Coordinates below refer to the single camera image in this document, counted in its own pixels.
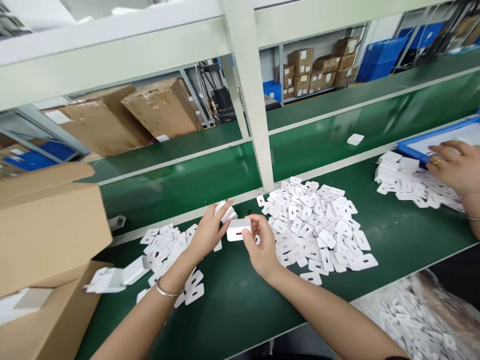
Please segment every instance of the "person's left hand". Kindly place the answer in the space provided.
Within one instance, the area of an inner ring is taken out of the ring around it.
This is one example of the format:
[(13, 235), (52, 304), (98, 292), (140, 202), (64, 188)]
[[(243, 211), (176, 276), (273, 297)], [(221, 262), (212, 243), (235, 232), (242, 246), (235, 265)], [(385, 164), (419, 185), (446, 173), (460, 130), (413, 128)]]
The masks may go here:
[(227, 201), (226, 204), (218, 210), (216, 215), (215, 209), (217, 208), (217, 204), (212, 204), (208, 207), (205, 215), (201, 218), (200, 223), (196, 228), (195, 235), (193, 235), (190, 245), (186, 249), (186, 251), (192, 254), (198, 262), (214, 249), (222, 236), (227, 232), (230, 220), (224, 223), (219, 229), (220, 221), (233, 203), (233, 200)]

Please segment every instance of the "green workbench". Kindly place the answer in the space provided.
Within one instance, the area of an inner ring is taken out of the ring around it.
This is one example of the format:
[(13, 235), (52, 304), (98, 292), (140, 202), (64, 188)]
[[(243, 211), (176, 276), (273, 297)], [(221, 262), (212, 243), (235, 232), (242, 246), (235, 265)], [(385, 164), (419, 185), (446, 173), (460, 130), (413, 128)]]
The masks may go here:
[[(378, 267), (361, 272), (331, 273), (322, 277), (324, 288), (347, 301), (477, 243), (463, 214), (444, 206), (420, 209), (411, 201), (397, 200), (393, 194), (377, 193), (378, 185), (373, 181), (376, 158), (313, 179), (346, 190), (347, 198), (359, 211), (354, 218), (362, 225), (371, 253), (379, 263)], [(161, 205), (155, 203), (150, 210), (156, 213), (159, 207)], [(240, 217), (250, 211), (260, 212), (255, 199), (234, 207)], [(199, 220), (178, 226), (184, 231)], [(222, 243), (221, 251), (209, 254), (198, 265), (204, 274), (205, 295), (173, 311), (149, 359), (224, 359), (305, 321), (255, 273), (241, 241), (228, 242), (224, 238)], [(140, 256), (144, 247), (137, 240), (131, 241), (106, 249), (97, 260), (113, 262), (122, 268)], [(297, 265), (289, 268), (297, 274), (305, 272)], [(135, 306), (137, 294), (148, 287), (148, 277), (144, 276), (120, 293), (101, 297), (77, 360), (89, 359)]]

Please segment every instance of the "cardboard box flap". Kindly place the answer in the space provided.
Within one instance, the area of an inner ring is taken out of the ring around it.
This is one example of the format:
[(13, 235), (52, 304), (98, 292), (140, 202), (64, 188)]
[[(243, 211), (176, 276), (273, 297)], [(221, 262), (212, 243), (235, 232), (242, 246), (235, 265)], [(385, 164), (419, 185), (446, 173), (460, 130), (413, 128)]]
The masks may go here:
[(94, 168), (87, 163), (67, 162), (5, 179), (0, 182), (0, 204), (94, 174)]

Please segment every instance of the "brown cardboard box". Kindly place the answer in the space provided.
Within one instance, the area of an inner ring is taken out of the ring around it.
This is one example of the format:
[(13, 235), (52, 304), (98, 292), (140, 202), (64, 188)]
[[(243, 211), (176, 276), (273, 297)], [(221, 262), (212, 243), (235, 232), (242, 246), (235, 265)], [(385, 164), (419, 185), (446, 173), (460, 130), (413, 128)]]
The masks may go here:
[(473, 45), (475, 44), (475, 42), (479, 37), (480, 37), (480, 24), (478, 24), (476, 28), (473, 29), (473, 31), (470, 33), (470, 35), (466, 37), (462, 45), (463, 46)]
[(335, 78), (337, 77), (336, 72), (324, 73), (321, 80), (322, 90), (332, 88), (335, 84)]
[(294, 97), (294, 88), (293, 87), (289, 87), (287, 89), (284, 89), (283, 90), (283, 99), (289, 99), (289, 98), (293, 98)]
[(141, 148), (153, 140), (120, 102), (134, 91), (133, 85), (114, 87), (42, 112), (87, 148), (107, 157)]
[(355, 81), (357, 77), (357, 72), (359, 71), (358, 66), (352, 66), (343, 70), (336, 72), (335, 86), (341, 87), (348, 84), (351, 84)]
[(453, 33), (455, 34), (455, 37), (460, 38), (464, 35), (467, 35), (467, 33), (470, 31), (470, 29), (475, 25), (477, 20), (479, 19), (480, 15), (476, 16), (465, 16), (460, 24), (455, 28)]
[(293, 96), (298, 98), (309, 93), (310, 74), (293, 78)]
[(121, 103), (157, 140), (200, 130), (197, 115), (177, 78), (143, 86)]
[(74, 360), (101, 296), (83, 286), (110, 266), (89, 261), (75, 268), (73, 279), (56, 287), (40, 310), (0, 326), (0, 359)]
[(355, 60), (355, 54), (343, 56), (340, 59), (340, 65), (338, 65), (338, 70), (343, 70), (353, 66)]
[[(295, 65), (283, 64), (283, 80), (293, 78), (295, 76)], [(277, 83), (280, 82), (279, 67), (275, 66), (273, 69), (273, 77)]]
[(295, 76), (310, 74), (314, 64), (314, 48), (293, 51), (287, 56), (288, 64), (295, 65)]
[(359, 44), (358, 36), (346, 37), (346, 38), (340, 39), (335, 44), (335, 55), (344, 57), (350, 54), (354, 54), (355, 51), (357, 50), (358, 44)]
[(340, 57), (333, 54), (320, 56), (313, 63), (313, 68), (321, 71), (322, 73), (332, 73), (339, 69)]
[(25, 173), (25, 170), (22, 170), (21, 168), (16, 167), (9, 162), (0, 160), (0, 175), (4, 177), (9, 177), (17, 176), (23, 173)]
[(70, 162), (2, 179), (0, 297), (71, 281), (65, 273), (112, 242), (99, 186), (74, 182), (94, 173)]
[(322, 77), (323, 74), (321, 71), (313, 71), (310, 74), (310, 86), (308, 93), (313, 94), (316, 93), (317, 91), (320, 91), (322, 89)]

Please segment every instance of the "white packaging piece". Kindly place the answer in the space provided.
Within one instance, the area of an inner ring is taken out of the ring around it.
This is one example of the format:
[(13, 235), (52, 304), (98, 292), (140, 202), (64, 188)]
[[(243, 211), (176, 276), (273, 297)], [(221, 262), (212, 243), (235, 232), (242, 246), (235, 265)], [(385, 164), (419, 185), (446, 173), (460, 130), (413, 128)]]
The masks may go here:
[(146, 256), (140, 256), (122, 271), (122, 284), (132, 285), (150, 270)]

